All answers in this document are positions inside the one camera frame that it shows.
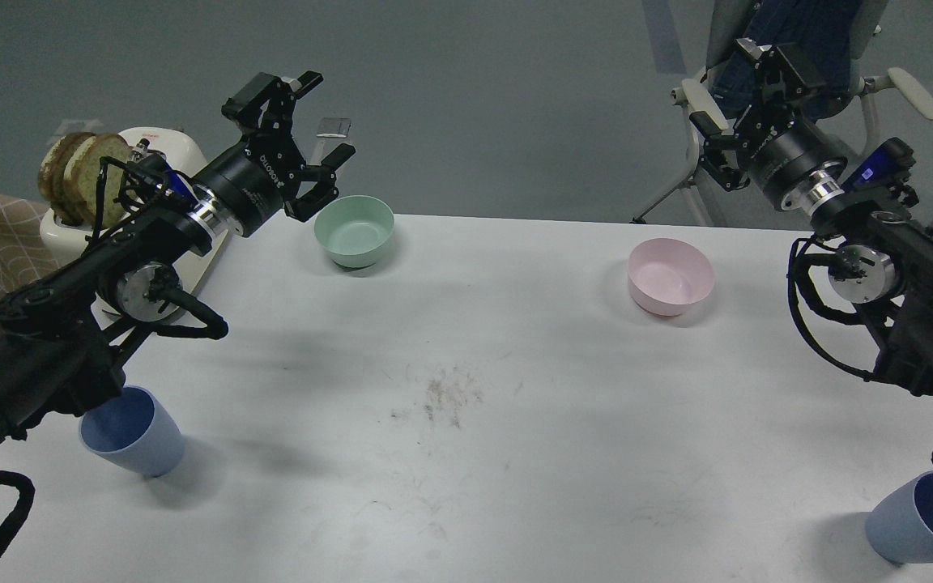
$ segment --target plastic cup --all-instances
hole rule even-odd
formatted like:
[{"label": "plastic cup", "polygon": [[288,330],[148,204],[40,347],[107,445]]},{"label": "plastic cup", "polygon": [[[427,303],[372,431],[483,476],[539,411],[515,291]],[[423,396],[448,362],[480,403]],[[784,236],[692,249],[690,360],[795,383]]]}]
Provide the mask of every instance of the plastic cup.
[{"label": "plastic cup", "polygon": [[714,285],[711,262],[681,240],[644,240],[628,256],[628,293],[648,313],[685,313],[707,298]]},{"label": "plastic cup", "polygon": [[933,472],[884,498],[867,517],[866,538],[886,560],[933,562]]},{"label": "plastic cup", "polygon": [[345,196],[315,217],[315,240],[337,265],[359,269],[379,262],[391,242],[395,215],[373,196]]},{"label": "plastic cup", "polygon": [[85,413],[78,431],[89,451],[144,476],[170,472],[185,452],[175,421],[142,387],[125,387],[118,398]]}]

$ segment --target blue jeans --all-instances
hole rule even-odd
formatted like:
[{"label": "blue jeans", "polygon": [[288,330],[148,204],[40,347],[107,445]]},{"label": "blue jeans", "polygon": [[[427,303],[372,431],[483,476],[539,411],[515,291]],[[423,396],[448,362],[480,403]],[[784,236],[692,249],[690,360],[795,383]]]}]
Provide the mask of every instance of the blue jeans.
[{"label": "blue jeans", "polygon": [[[801,111],[817,121],[851,101],[850,31],[862,0],[761,0],[744,36],[759,45],[796,43],[826,81],[826,90]],[[711,87],[726,117],[737,117],[755,99],[755,73],[747,57],[734,53]]]}]

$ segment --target green bowl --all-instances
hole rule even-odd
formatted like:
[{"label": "green bowl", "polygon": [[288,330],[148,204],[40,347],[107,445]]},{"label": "green bowl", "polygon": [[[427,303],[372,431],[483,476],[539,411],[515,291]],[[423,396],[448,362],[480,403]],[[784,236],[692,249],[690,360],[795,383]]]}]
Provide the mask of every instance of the green bowl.
[{"label": "green bowl", "polygon": [[395,215],[373,196],[345,196],[315,215],[315,240],[337,265],[364,268],[379,262],[391,243]]}]

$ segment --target blue cup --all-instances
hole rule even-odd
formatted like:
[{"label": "blue cup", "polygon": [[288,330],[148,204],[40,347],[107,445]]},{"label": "blue cup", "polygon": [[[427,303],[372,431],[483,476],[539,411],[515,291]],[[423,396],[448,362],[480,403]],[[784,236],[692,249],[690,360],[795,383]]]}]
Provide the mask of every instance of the blue cup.
[{"label": "blue cup", "polygon": [[125,387],[118,398],[85,413],[78,431],[89,451],[144,476],[170,472],[185,453],[175,421],[142,387]]},{"label": "blue cup", "polygon": [[884,498],[867,517],[866,538],[886,560],[933,562],[933,472]]}]

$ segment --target pink bowl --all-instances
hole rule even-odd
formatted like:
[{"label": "pink bowl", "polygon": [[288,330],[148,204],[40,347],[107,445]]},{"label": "pink bowl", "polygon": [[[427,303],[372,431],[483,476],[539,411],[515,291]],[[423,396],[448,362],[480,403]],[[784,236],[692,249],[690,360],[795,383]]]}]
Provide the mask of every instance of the pink bowl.
[{"label": "pink bowl", "polygon": [[628,293],[648,313],[684,313],[714,285],[711,262],[681,240],[644,240],[628,256]]}]

